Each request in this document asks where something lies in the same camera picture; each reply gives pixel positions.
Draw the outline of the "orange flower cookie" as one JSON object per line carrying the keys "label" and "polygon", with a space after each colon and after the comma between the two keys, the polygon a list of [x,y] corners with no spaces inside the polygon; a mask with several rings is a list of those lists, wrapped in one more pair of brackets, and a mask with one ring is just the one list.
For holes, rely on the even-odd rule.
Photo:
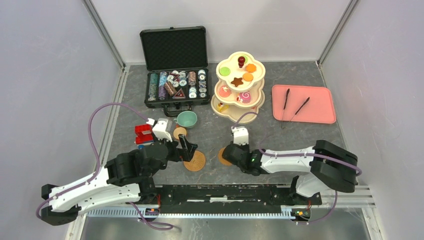
{"label": "orange flower cookie", "polygon": [[255,64],[249,63],[249,64],[246,65],[245,70],[248,73],[254,73],[254,72],[257,71],[257,66]]}

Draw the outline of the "green teacup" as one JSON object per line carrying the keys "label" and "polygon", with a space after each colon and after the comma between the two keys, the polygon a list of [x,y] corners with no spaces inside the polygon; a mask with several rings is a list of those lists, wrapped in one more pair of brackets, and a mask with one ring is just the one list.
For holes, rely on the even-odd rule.
{"label": "green teacup", "polygon": [[187,110],[178,114],[176,117],[176,123],[183,128],[191,129],[198,121],[198,116],[195,112]]}

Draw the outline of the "red toy brick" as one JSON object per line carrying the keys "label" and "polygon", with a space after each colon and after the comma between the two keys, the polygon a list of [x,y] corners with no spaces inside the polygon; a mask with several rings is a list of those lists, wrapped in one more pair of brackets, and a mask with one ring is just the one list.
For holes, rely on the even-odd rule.
{"label": "red toy brick", "polygon": [[154,141],[153,127],[150,124],[136,125],[134,127],[134,133],[136,135],[136,145],[144,145]]}

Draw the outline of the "patterned round wooden coaster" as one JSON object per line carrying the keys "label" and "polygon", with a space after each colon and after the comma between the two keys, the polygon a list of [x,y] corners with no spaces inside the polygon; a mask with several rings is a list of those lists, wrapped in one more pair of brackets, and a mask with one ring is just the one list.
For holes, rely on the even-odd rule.
{"label": "patterned round wooden coaster", "polygon": [[198,150],[194,152],[194,155],[190,161],[183,162],[184,167],[191,172],[200,171],[201,169],[204,168],[205,164],[206,164],[206,157],[202,152]]}

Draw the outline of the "orange wooden cup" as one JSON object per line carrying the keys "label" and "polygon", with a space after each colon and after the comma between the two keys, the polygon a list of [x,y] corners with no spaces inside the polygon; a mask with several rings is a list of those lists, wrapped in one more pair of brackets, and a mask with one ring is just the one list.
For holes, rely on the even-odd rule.
{"label": "orange wooden cup", "polygon": [[184,128],[184,127],[176,127],[175,129],[174,129],[174,131],[173,131],[173,137],[177,140],[177,141],[179,141],[180,139],[179,139],[179,136],[180,135],[184,135],[184,136],[187,136],[187,130]]}

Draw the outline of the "pink cupcake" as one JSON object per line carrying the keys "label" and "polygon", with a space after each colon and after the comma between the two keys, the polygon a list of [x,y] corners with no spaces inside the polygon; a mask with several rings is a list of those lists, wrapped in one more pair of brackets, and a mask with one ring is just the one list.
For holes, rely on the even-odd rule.
{"label": "pink cupcake", "polygon": [[222,85],[218,89],[218,95],[222,98],[227,98],[232,94],[231,89],[227,85]]}

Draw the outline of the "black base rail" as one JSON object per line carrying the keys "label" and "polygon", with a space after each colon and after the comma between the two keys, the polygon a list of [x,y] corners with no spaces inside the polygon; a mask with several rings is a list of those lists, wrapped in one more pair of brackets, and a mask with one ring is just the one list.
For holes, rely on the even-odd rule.
{"label": "black base rail", "polygon": [[167,184],[156,190],[164,214],[276,214],[282,206],[323,203],[318,193],[304,197],[278,184]]}

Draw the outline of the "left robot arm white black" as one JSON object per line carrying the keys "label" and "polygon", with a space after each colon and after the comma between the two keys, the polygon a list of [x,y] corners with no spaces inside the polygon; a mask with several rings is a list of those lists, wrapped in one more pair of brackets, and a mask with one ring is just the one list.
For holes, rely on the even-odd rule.
{"label": "left robot arm white black", "polygon": [[158,140],[120,153],[93,174],[65,186],[46,184],[36,216],[52,225],[71,223],[93,209],[114,204],[152,204],[158,199],[153,176],[168,162],[190,162],[198,148],[185,135],[179,141]]}

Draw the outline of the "cream three-tier serving stand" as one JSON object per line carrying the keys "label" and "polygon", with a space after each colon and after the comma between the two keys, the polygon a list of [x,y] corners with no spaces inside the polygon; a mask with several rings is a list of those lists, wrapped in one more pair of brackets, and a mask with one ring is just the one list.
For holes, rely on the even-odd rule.
{"label": "cream three-tier serving stand", "polygon": [[[243,56],[247,56],[248,62],[244,63]],[[248,73],[246,66],[248,64],[255,64],[257,70],[253,73],[252,81],[243,80],[243,84],[238,87],[234,87],[231,81],[234,78],[242,78],[243,74]],[[219,68],[228,67],[231,72],[228,76],[221,76],[219,74]],[[258,60],[256,60],[250,53],[245,51],[237,51],[232,53],[228,58],[219,62],[215,68],[217,76],[217,83],[213,88],[213,96],[211,97],[210,105],[215,114],[220,117],[227,118],[231,121],[238,122],[240,124],[249,124],[253,122],[259,114],[259,109],[265,102],[265,93],[263,91],[265,85],[265,66]],[[220,97],[218,90],[222,85],[226,85],[230,88],[232,94],[229,97]],[[240,92],[249,91],[251,94],[251,102],[248,104],[242,104],[237,101],[237,97]],[[223,112],[217,111],[217,104],[223,103],[229,105],[229,108]]]}

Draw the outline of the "black serving tongs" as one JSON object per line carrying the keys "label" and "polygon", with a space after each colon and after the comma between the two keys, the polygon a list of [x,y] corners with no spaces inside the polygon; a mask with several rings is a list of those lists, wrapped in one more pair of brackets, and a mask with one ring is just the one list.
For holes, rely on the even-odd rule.
{"label": "black serving tongs", "polygon": [[300,101],[295,98],[294,94],[291,94],[294,90],[295,89],[292,87],[286,90],[280,118],[281,129],[285,128],[284,121],[291,122],[311,99],[310,96],[307,96],[304,101],[300,103]]}

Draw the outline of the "orange macaron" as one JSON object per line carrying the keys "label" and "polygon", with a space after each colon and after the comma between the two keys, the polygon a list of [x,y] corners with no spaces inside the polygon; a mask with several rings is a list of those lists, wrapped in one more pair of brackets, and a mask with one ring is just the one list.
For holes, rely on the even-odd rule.
{"label": "orange macaron", "polygon": [[244,81],[251,82],[254,79],[254,76],[251,73],[246,72],[243,74],[242,78]]}

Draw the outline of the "chocolate star cookie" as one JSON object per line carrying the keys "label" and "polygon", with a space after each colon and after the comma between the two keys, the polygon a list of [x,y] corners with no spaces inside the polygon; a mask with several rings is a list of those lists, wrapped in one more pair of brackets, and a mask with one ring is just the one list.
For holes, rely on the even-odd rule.
{"label": "chocolate star cookie", "polygon": [[240,85],[243,85],[243,78],[242,77],[234,77],[233,80],[230,82],[234,87],[238,87]]}

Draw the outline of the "yellow roll cake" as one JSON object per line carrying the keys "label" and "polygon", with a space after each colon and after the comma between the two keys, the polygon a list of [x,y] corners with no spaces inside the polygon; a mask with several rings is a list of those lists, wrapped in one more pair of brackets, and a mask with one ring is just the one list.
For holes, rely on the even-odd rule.
{"label": "yellow roll cake", "polygon": [[219,113],[222,113],[223,111],[227,110],[228,108],[229,108],[229,105],[224,104],[224,103],[221,103],[221,102],[219,102],[219,103],[216,105],[216,109],[217,109],[217,111],[218,111]]}

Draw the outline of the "plain round wooden coaster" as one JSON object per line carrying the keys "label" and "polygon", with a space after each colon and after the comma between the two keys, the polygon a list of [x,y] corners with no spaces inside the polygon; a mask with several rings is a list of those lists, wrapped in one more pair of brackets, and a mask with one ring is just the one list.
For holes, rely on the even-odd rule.
{"label": "plain round wooden coaster", "polygon": [[224,150],[225,150],[226,148],[225,147],[223,147],[223,148],[221,148],[220,150],[219,150],[219,153],[218,153],[218,155],[217,155],[217,157],[218,157],[218,160],[219,160],[219,162],[221,163],[221,164],[223,164],[224,166],[231,166],[232,165],[232,163],[231,162],[229,162],[228,160],[226,160],[224,157],[223,157],[223,153],[224,153]]}

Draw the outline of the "pink plastic tray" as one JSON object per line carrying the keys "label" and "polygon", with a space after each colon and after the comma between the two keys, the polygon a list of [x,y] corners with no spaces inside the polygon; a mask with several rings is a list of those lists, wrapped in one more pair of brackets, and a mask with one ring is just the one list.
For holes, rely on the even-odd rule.
{"label": "pink plastic tray", "polygon": [[272,114],[278,121],[334,124],[333,98],[326,87],[276,84],[271,89]]}

